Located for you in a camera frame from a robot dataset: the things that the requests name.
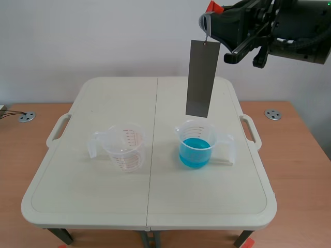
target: white folding table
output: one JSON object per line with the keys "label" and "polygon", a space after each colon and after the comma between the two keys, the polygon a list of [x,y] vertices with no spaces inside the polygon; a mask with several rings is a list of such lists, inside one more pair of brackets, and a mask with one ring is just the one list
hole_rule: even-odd
{"label": "white folding table", "polygon": [[[239,247],[268,225],[277,204],[258,155],[261,140],[229,81],[215,78],[207,120],[235,138],[235,163],[224,160],[225,145],[215,147],[201,169],[180,162],[174,127],[199,119],[185,115],[187,81],[98,77],[86,82],[47,139],[49,150],[22,200],[23,216],[67,244],[72,238],[66,228],[127,229],[139,231],[145,247],[147,231],[160,246],[159,231],[171,229],[244,230],[235,243]],[[254,142],[246,139],[241,119]],[[146,131],[146,160],[132,173],[110,164],[101,149],[90,159],[86,149],[93,132],[123,122]]]}

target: white wall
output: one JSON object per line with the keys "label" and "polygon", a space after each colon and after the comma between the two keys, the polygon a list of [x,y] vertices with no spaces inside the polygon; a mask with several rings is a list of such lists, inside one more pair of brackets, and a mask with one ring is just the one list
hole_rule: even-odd
{"label": "white wall", "polygon": [[[219,0],[230,5],[235,0]],[[0,102],[72,102],[96,76],[187,75],[191,39],[209,0],[2,0]],[[252,66],[223,62],[240,100],[290,100],[331,150],[331,61],[324,66],[270,56]]]}

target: table leg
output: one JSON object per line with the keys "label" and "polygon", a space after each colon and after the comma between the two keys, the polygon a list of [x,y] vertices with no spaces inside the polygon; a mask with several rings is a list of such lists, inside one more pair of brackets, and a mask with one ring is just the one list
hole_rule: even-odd
{"label": "table leg", "polygon": [[243,231],[242,234],[234,241],[233,245],[237,248],[245,243],[246,239],[253,233],[254,231]]}
{"label": "table leg", "polygon": [[146,231],[137,231],[140,234],[141,241],[143,242],[144,248],[151,248],[149,245],[149,238]]}
{"label": "table leg", "polygon": [[153,237],[156,248],[161,248],[161,231],[153,231]]}
{"label": "table leg", "polygon": [[73,242],[73,239],[70,235],[70,233],[63,228],[48,228],[48,231],[50,231],[52,234],[57,236],[59,239],[61,239],[66,244],[71,244]]}

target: table handle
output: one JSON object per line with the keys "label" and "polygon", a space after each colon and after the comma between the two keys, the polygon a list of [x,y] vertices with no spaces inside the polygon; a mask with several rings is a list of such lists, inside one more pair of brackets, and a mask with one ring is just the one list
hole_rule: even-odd
{"label": "table handle", "polygon": [[67,114],[64,114],[63,116],[61,116],[57,120],[55,126],[53,127],[52,132],[50,133],[50,135],[48,136],[48,138],[46,140],[46,145],[48,148],[51,147],[53,141],[55,140],[55,138],[59,135],[60,131],[62,130],[62,127],[63,127],[65,121],[67,119],[70,119],[70,117],[71,117],[71,114],[67,113]]}
{"label": "table handle", "polygon": [[261,141],[261,138],[260,138],[259,133],[257,131],[257,128],[254,124],[253,119],[250,118],[248,115],[245,115],[245,114],[243,114],[243,116],[241,116],[240,118],[241,118],[241,120],[243,120],[244,122],[247,123],[249,132],[252,135],[252,139],[255,143],[255,146],[256,146],[257,150],[259,151],[261,146],[262,146],[262,141]]}

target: metal grommet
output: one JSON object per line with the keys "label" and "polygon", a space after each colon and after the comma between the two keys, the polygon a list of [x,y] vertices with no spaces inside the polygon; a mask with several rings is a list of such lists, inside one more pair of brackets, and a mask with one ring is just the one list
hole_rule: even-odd
{"label": "metal grommet", "polygon": [[264,115],[270,120],[280,120],[281,118],[281,113],[278,110],[272,108],[264,111]]}
{"label": "metal grommet", "polygon": [[29,122],[29,121],[33,120],[34,118],[36,118],[36,112],[29,111],[29,112],[26,112],[26,114],[20,115],[18,120],[21,123],[25,123],[25,122]]}

